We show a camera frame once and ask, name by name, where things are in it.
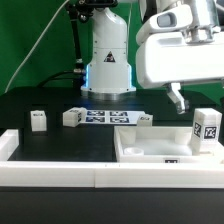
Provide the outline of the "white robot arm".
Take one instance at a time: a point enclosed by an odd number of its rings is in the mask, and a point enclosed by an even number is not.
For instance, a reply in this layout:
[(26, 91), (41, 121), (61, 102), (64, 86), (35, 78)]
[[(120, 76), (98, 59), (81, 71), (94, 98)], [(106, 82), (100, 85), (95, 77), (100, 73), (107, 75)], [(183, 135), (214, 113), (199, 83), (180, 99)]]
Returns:
[(142, 26), (136, 35), (138, 83), (164, 87), (182, 114), (189, 108), (183, 85), (224, 81), (224, 31), (217, 0), (88, 0), (93, 10), (93, 56), (87, 65), (85, 95), (117, 100), (134, 92), (127, 62), (126, 22), (110, 10), (114, 2), (136, 1)]

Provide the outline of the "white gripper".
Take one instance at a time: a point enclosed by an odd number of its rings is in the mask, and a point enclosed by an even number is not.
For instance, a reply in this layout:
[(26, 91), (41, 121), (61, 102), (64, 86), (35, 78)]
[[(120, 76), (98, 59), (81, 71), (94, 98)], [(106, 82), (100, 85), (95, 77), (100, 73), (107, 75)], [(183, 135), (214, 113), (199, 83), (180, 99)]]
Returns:
[(215, 4), (142, 4), (136, 76), (144, 88), (166, 86), (178, 114), (189, 109), (181, 84), (224, 79), (224, 31)]

